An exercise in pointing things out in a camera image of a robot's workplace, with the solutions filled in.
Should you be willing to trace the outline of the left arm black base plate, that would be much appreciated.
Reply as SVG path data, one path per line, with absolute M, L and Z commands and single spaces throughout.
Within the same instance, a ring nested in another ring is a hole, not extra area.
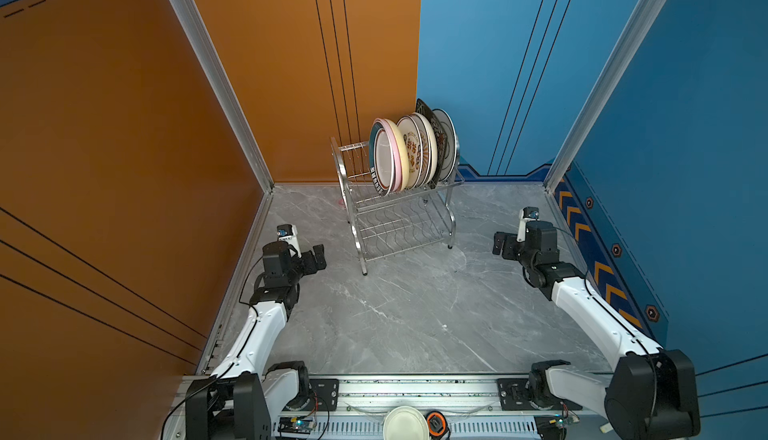
M 338 406 L 339 380 L 332 378 L 309 378 L 301 380 L 298 394 L 288 402 L 285 411 L 335 412 Z

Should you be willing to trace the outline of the yellow round plate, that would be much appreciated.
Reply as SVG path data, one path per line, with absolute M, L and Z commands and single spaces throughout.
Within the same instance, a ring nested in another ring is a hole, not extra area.
M 404 191 L 407 189 L 408 182 L 410 180 L 410 162 L 408 157 L 408 149 L 405 143 L 404 135 L 402 134 L 398 125 L 393 121 L 389 121 L 389 124 L 393 134 L 395 135 L 395 142 L 397 145 L 398 158 L 400 162 L 401 183 L 399 191 Z

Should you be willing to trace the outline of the silver wire dish rack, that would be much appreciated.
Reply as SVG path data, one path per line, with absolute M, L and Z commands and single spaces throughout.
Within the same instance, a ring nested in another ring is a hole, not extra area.
M 433 188 L 382 196 L 367 169 L 368 144 L 339 145 L 334 138 L 330 144 L 347 223 L 364 275 L 374 260 L 437 243 L 454 247 L 457 220 L 451 200 L 454 189 L 464 183 L 460 172 Z

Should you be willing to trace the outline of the white plate orange sunburst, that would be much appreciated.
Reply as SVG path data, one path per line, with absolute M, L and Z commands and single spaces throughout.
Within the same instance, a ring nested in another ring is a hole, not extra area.
M 417 181 L 417 186 L 422 187 L 428 184 L 434 174 L 432 170 L 434 132 L 429 121 L 422 114 L 415 112 L 414 117 L 422 144 L 421 173 Z

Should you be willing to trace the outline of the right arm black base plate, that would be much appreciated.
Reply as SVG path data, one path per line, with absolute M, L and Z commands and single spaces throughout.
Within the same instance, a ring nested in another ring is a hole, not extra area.
M 538 392 L 528 379 L 500 378 L 496 380 L 501 408 L 504 411 L 541 410 L 554 411 L 565 408 L 581 411 L 583 407 L 570 400 L 563 400 Z

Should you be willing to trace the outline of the black square floral plate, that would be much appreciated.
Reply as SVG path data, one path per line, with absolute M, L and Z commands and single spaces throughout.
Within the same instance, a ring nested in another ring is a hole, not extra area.
M 416 112 L 424 115 L 431 123 L 438 144 L 438 163 L 435 178 L 433 180 L 434 188 L 439 182 L 446 181 L 455 163 L 455 132 L 450 118 L 444 111 L 438 116 L 435 110 L 421 99 L 416 101 Z

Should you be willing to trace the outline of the cream beige round plate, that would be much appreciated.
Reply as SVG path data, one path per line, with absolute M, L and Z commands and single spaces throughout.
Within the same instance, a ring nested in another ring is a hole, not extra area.
M 425 180 L 425 184 L 429 185 L 430 187 L 433 186 L 433 180 L 435 178 L 435 174 L 437 171 L 437 163 L 438 163 L 438 144 L 437 139 L 434 133 L 434 130 L 432 128 L 432 125 L 430 121 L 421 113 L 418 114 L 420 117 L 427 134 L 428 138 L 428 145 L 429 145 L 429 152 L 430 152 L 430 169 L 428 178 Z

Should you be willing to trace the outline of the white plate red characters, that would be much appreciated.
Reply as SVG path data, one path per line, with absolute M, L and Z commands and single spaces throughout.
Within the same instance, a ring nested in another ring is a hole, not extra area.
M 422 173 L 423 142 L 416 122 L 410 115 L 402 117 L 397 126 L 403 135 L 408 160 L 409 178 L 406 188 L 411 189 L 417 184 Z

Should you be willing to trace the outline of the pink round plate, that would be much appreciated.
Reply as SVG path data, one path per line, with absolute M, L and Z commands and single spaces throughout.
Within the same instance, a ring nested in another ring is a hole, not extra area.
M 391 194 L 391 193 L 397 192 L 402 186 L 403 167 L 401 162 L 400 150 L 397 143 L 398 137 L 396 136 L 394 131 L 395 124 L 389 119 L 379 118 L 379 121 L 388 135 L 390 152 L 392 156 L 393 179 L 388 188 L 388 193 Z

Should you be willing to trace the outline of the white plate green maroon rim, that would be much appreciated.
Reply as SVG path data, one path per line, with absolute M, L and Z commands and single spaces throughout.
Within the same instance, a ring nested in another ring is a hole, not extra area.
M 371 177 L 377 192 L 389 194 L 396 179 L 394 137 L 388 122 L 377 118 L 369 136 L 369 164 Z

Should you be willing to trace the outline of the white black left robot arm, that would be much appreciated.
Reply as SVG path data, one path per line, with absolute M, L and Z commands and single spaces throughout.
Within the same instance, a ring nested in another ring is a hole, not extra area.
M 289 407 L 315 410 L 319 399 L 302 361 L 266 366 L 300 297 L 300 280 L 327 267 L 322 244 L 300 252 L 280 239 L 262 249 L 264 271 L 254 281 L 248 316 L 229 353 L 206 380 L 187 389 L 188 439 L 269 439 L 272 423 Z

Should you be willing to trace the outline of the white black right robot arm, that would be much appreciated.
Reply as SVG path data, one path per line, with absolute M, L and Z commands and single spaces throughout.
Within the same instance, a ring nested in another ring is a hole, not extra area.
M 497 232 L 492 252 L 520 264 L 526 283 L 571 317 L 612 369 L 610 378 L 569 362 L 532 365 L 527 391 L 539 409 L 571 404 L 607 420 L 622 439 L 679 439 L 701 431 L 692 360 L 667 350 L 619 315 L 573 264 L 563 262 L 558 230 L 523 217 L 515 233 Z

